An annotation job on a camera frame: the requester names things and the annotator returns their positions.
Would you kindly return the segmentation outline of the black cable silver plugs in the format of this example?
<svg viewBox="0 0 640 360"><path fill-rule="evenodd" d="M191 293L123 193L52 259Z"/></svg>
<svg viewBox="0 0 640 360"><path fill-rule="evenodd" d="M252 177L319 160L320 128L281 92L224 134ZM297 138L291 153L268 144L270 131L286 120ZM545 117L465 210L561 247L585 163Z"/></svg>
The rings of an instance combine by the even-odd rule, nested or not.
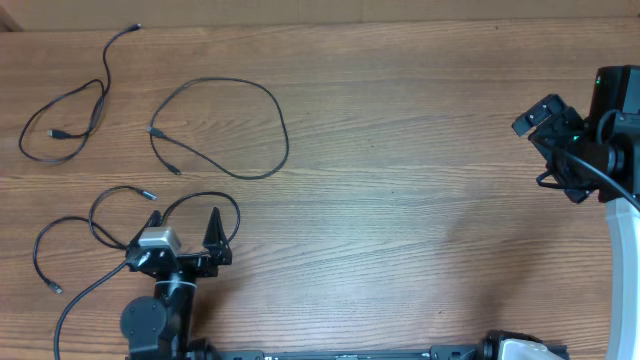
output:
<svg viewBox="0 0 640 360"><path fill-rule="evenodd" d="M85 222L88 224L89 227L89 231L92 234L92 236L98 241L100 242L102 245L112 248L112 249L116 249L116 250L125 250L126 246L123 242L120 242L119 240L117 240L112 234L110 234L104 227L102 227L101 225L99 225L97 222L94 221L94 213L98 207L98 205L104 200L106 199L108 196L110 196L113 192L116 191L124 191L124 190L128 190L128 191L133 191L136 192L137 194L143 196L144 198L148 199L148 200L152 200L155 201L157 199L157 196L152 194L149 191L146 191L142 188L138 188L132 185L121 185L121 186L116 186L110 189L105 190L103 193L101 193L96 200L94 201L94 203L91 205L91 208L89 210L89 214L87 217L80 217L80 216L65 216L65 217L61 217L59 219L54 220L53 222L49 223L48 225L46 225L41 231L40 233L37 235L36 239L35 239L35 243L34 243L34 249L33 249L33 265L35 268L36 273L38 274L38 276L41 278L41 280L48 286L48 288L53 291L56 294L62 294L63 293L63 289L62 287L56 283L55 281L49 279L48 277L46 277L44 275L44 273L41 271L39 265L38 265L38 251L39 251L39 246L40 246L40 242L42 240L42 238L44 237L44 235L51 230L54 226L59 225L63 222L67 222L67 221L81 221L81 222ZM232 234L223 241L223 243L225 245L228 245L230 243L230 241L236 236L239 227L240 227L240 223L241 223L241 212L240 212L240 208L238 203L228 194L226 193L222 193L222 192L215 192L215 191L206 191L206 192L198 192L198 193L191 193L188 195L185 195L181 198L179 198L178 200L176 200L175 202L173 202L159 217L159 223L161 225L165 225L168 222L168 219L170 217L170 215L172 214L172 212L179 207L183 202L191 199L191 198L195 198L195 197L200 197L200 196L216 196L216 197L222 197L227 199L234 207L235 211L236 211L236 224L234 227L234 230L232 232Z"/></svg>

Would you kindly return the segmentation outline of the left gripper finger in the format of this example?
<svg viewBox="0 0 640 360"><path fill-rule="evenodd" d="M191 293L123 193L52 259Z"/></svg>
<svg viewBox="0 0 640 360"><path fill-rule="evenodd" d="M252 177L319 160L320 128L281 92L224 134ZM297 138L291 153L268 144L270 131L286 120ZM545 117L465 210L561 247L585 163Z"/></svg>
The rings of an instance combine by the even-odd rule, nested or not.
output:
<svg viewBox="0 0 640 360"><path fill-rule="evenodd" d="M203 247L217 263L231 263L232 252L224 233L220 211L214 207L206 228Z"/></svg>
<svg viewBox="0 0 640 360"><path fill-rule="evenodd" d="M154 210L151 213L150 217L147 219L147 221L144 223L144 225L141 227L141 229L136 233L136 235L129 242L128 247L129 248L138 247L139 239L143 234L143 232L150 227L159 227L161 223L162 223L162 214L160 213L159 210Z"/></svg>

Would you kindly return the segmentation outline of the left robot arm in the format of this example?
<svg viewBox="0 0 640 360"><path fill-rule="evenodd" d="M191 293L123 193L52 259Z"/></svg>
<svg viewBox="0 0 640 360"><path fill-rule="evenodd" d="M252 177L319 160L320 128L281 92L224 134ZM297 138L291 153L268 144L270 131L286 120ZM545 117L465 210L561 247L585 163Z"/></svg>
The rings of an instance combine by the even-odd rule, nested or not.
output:
<svg viewBox="0 0 640 360"><path fill-rule="evenodd" d="M220 211L214 208L199 254L182 254L174 229L157 221L149 224L128 245L125 264L132 272L155 279L154 294L131 301L123 310L120 328L128 341L130 359L215 360L221 356L206 338L191 338L197 281L213 278L232 263Z"/></svg>

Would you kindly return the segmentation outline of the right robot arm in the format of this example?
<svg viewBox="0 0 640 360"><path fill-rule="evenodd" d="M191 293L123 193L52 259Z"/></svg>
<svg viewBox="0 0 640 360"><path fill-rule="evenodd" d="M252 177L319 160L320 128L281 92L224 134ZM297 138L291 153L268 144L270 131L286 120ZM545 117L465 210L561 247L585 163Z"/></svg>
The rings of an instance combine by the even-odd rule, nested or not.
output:
<svg viewBox="0 0 640 360"><path fill-rule="evenodd" d="M549 94L512 124L546 161L536 182L575 204L592 193L605 206L612 250L609 359L639 356L639 68L596 73L591 106L581 117Z"/></svg>

